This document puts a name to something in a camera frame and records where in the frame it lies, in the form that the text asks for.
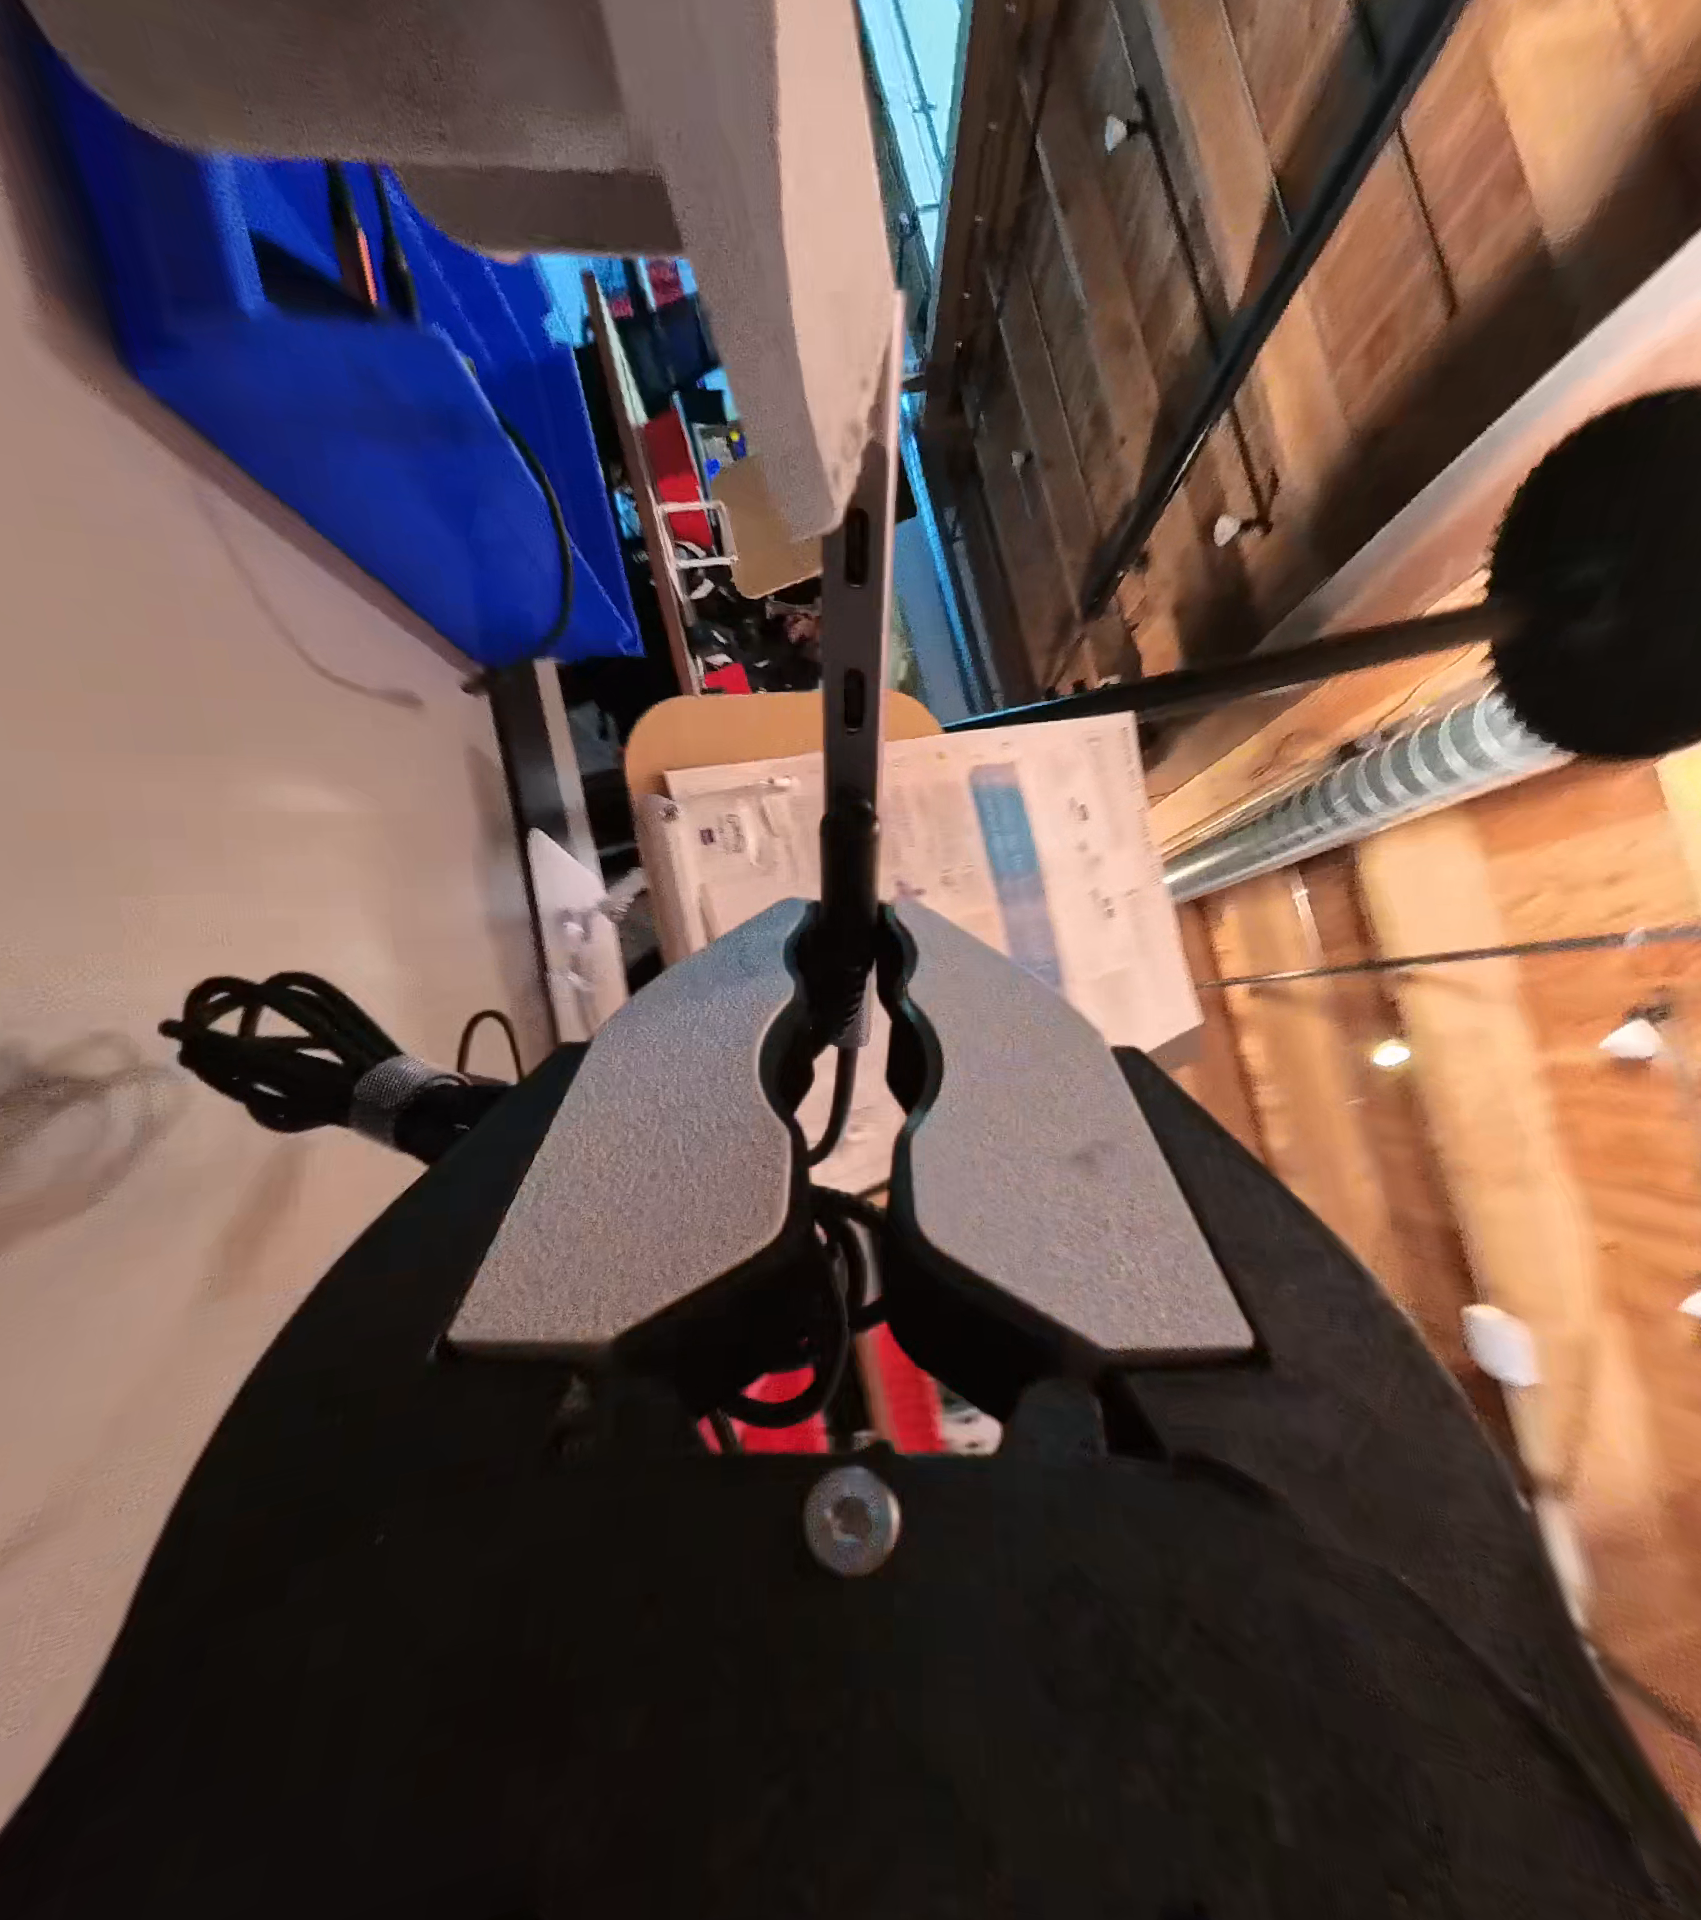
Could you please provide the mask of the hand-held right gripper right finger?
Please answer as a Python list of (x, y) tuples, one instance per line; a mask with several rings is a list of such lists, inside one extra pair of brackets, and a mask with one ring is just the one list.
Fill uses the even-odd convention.
[(1126, 1073), (1150, 1060), (921, 902), (885, 909), (877, 960), (900, 1347), (995, 1419), (1048, 1380), (1247, 1360), (1250, 1320)]

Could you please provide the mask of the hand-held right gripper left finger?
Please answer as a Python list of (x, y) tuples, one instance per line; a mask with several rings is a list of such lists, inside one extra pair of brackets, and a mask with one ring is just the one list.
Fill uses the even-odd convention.
[(789, 897), (661, 972), (585, 1047), (456, 1308), (483, 1360), (773, 1361), (815, 1290), (789, 1078), (811, 1067)]

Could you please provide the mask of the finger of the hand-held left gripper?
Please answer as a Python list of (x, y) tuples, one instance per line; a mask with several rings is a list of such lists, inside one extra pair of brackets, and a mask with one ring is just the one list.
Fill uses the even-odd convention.
[(191, 152), (382, 161), (467, 248), (683, 257), (784, 529), (838, 526), (897, 318), (854, 4), (31, 1)]

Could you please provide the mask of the red plastic bin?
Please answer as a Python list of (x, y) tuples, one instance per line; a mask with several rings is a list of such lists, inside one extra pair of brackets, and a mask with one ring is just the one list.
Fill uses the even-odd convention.
[(825, 1409), (787, 1427), (731, 1415), (700, 1421), (710, 1452), (844, 1453), (890, 1448), (913, 1456), (981, 1458), (998, 1450), (1002, 1427), (910, 1360), (885, 1323), (854, 1335), (847, 1371)]

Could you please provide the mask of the black cable orange plug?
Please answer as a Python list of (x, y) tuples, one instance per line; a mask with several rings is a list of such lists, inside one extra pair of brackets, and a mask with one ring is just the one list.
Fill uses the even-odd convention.
[(374, 318), (380, 309), (380, 291), (368, 235), (345, 169), (333, 158), (323, 160), (323, 185), (337, 284), (358, 309)]
[(574, 535), (561, 484), (564, 441), (542, 396), (469, 366), (486, 407), (478, 433), (472, 553), (483, 667), (546, 659), (576, 599)]

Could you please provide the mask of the grey USB hub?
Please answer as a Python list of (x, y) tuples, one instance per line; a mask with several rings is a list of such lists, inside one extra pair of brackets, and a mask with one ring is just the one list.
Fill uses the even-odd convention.
[(862, 456), (840, 524), (822, 539), (822, 811), (874, 815), (885, 757), (885, 698), (900, 470), (905, 296), (890, 298), (885, 358)]

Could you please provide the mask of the blue plastic bin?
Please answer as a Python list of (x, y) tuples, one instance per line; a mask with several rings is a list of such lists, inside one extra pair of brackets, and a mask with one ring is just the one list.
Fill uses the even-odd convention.
[(574, 535), (574, 615), (549, 659), (640, 654), (574, 342), (538, 255), (449, 240), (383, 169), (421, 306), (403, 323), (382, 308), (368, 164), (347, 160), (380, 291), (370, 315), (337, 284), (317, 160), (191, 152), (108, 106), (44, 38), (31, 53), (118, 356), (148, 393), (478, 662), (486, 407), (469, 368), (522, 380), (564, 441)]

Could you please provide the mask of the grey desk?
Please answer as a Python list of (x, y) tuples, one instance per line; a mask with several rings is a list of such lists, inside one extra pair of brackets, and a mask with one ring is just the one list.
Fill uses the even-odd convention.
[(548, 1045), (488, 710), (120, 371), (0, 4), (0, 1825), (189, 1466), (409, 1177), (174, 1067), (205, 976), (303, 969), (446, 1061)]

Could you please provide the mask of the white stand base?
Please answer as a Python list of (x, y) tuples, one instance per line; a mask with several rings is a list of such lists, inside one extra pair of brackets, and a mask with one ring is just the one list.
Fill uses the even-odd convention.
[(530, 906), (561, 1044), (587, 1044), (628, 997), (622, 922), (647, 894), (643, 867), (602, 879), (542, 828), (525, 831)]

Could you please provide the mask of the printed paper sheets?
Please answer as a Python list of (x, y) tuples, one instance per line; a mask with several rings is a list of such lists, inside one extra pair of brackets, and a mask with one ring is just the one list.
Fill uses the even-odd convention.
[[(651, 894), (666, 964), (775, 903), (791, 784), (761, 794), (754, 774), (732, 790), (670, 778), (670, 837), (694, 884), (664, 903)], [(1109, 1044), (1169, 1047), (1177, 1061), (1195, 1050), (1203, 1014), (1132, 720), (947, 732), (892, 693), (878, 847), (885, 900), (919, 902), (1006, 953)]]

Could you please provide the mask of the brown document board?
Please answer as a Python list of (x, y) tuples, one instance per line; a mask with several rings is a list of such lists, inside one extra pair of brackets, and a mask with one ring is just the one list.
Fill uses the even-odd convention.
[(791, 826), (775, 845), (787, 875), (766, 879), (769, 900), (815, 900), (822, 790), (822, 696), (803, 692), (704, 692), (672, 696), (652, 705), (622, 747), (622, 779), (631, 800), (640, 866), (652, 900), (689, 897), (692, 855), (674, 847), (679, 821), (666, 818), (670, 778), (709, 774), (718, 792), (740, 790), (747, 776), (766, 782), (791, 778), (795, 798), (784, 805)]

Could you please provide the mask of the black round knob on rod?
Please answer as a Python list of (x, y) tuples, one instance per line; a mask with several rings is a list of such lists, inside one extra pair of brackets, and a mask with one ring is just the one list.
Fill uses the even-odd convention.
[(1473, 605), (1055, 696), (957, 732), (1195, 718), (1480, 646), (1520, 728), (1568, 755), (1701, 744), (1701, 385), (1583, 422), (1513, 493)]

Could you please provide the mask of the black ceiling rail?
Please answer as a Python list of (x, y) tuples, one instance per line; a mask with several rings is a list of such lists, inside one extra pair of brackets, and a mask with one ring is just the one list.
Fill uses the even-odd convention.
[(1409, 106), (1465, 12), (1465, 1), (1414, 4), (1409, 25), (1386, 41), (1363, 109), (1328, 161), (1312, 197), (1295, 218), (1284, 250), (1255, 298), (1235, 313), (1199, 396), (1154, 447), (1137, 495), (1099, 548), (1079, 594), (1079, 611), (1085, 618), (1105, 611), (1118, 581), (1134, 569), (1156, 524), (1190, 478), (1199, 454), (1235, 409), (1279, 322), (1339, 234), (1377, 158), (1399, 131)]

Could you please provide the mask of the silver ventilation duct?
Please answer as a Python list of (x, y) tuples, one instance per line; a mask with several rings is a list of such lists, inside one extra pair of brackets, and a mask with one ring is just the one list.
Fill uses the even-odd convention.
[(1284, 796), (1177, 851), (1165, 862), (1162, 884), (1174, 902), (1204, 900), (1566, 762), (1565, 750), (1489, 690), (1342, 753)]

